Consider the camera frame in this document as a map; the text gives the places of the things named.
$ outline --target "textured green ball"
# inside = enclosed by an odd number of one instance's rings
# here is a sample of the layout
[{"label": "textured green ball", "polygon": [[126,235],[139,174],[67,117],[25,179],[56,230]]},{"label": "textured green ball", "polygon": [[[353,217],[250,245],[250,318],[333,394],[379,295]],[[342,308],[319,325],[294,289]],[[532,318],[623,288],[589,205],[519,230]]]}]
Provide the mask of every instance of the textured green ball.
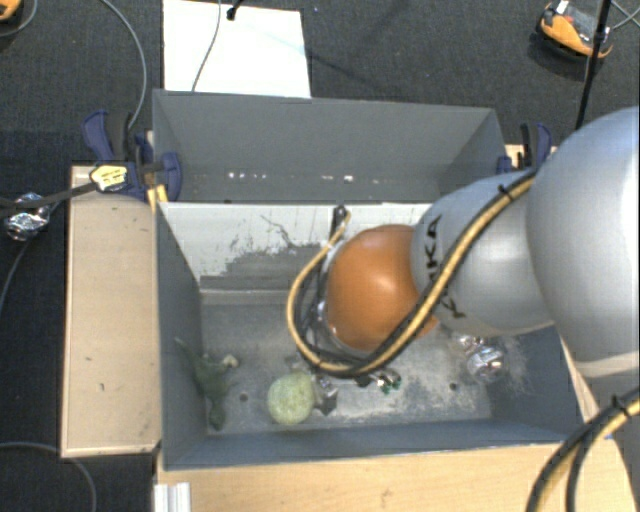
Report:
[{"label": "textured green ball", "polygon": [[284,375],[269,388],[267,406],[277,423],[295,425],[306,420],[315,404],[311,377],[300,371]]}]

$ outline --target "wooden board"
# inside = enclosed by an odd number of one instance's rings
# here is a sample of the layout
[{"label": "wooden board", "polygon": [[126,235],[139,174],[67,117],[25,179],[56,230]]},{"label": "wooden board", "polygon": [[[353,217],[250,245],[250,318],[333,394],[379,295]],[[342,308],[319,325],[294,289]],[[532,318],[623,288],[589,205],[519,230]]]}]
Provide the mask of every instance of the wooden board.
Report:
[{"label": "wooden board", "polygon": [[[520,446],[168,473],[160,467],[158,482],[189,482],[192,512],[515,512],[525,509],[531,486],[555,448]],[[613,441],[604,441],[590,455],[577,504],[581,512],[635,510]],[[564,480],[543,510],[565,510]]]},{"label": "wooden board", "polygon": [[[72,185],[90,168],[75,168]],[[148,205],[97,192],[71,201],[60,451],[152,451],[160,379]]]}]

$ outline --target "gray bin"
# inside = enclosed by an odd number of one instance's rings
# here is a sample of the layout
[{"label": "gray bin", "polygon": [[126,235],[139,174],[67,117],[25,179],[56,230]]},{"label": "gray bin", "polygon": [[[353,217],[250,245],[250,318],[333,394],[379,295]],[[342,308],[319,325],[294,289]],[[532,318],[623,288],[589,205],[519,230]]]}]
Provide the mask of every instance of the gray bin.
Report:
[{"label": "gray bin", "polygon": [[[156,91],[154,137],[185,173],[180,202],[157,215],[167,470],[555,442],[581,423],[553,329],[511,340],[513,375],[494,385],[474,382],[436,330],[392,365],[395,393],[335,381],[329,416],[284,427],[267,413],[267,389],[296,355],[288,287],[326,240],[332,206],[352,210],[347,236],[415,222],[495,172],[504,146],[491,110]],[[175,337],[240,359],[219,432]]]}]

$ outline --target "yellow tag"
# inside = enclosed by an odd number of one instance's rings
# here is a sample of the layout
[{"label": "yellow tag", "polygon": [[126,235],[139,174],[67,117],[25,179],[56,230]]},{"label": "yellow tag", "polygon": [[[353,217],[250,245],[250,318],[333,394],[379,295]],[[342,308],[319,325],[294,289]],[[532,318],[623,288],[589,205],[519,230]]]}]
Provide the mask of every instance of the yellow tag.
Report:
[{"label": "yellow tag", "polygon": [[101,165],[89,174],[89,178],[100,192],[118,192],[129,184],[124,165]]}]

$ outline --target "dark floor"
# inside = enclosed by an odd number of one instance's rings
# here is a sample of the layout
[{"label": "dark floor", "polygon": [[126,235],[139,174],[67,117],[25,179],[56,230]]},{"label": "dark floor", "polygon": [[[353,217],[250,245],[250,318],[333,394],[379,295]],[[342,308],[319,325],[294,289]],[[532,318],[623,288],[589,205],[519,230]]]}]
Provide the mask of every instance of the dark floor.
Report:
[{"label": "dark floor", "polygon": [[[161,1],[114,2],[138,32],[150,87],[161,87]],[[525,121],[545,123],[556,143],[572,132],[584,69],[533,40],[544,1],[247,3],[302,9],[313,96],[492,107],[507,142],[519,141]],[[595,0],[577,3],[596,13]],[[636,8],[635,0],[620,3]],[[613,9],[611,24],[621,19]],[[632,23],[615,32],[587,121],[639,102],[639,35]],[[72,161],[91,158],[82,119],[99,108],[134,109],[140,88],[135,46],[98,0],[57,0],[41,1],[32,25],[10,45],[0,39],[0,50],[0,196],[62,190]],[[147,102],[135,129],[150,126]],[[18,249],[0,239],[0,283]],[[27,251],[0,318],[0,442],[58,444],[64,283],[60,209]],[[150,457],[104,458],[87,466],[98,510],[150,509]],[[52,457],[0,451],[1,510],[89,510],[84,485],[75,468]]]}]

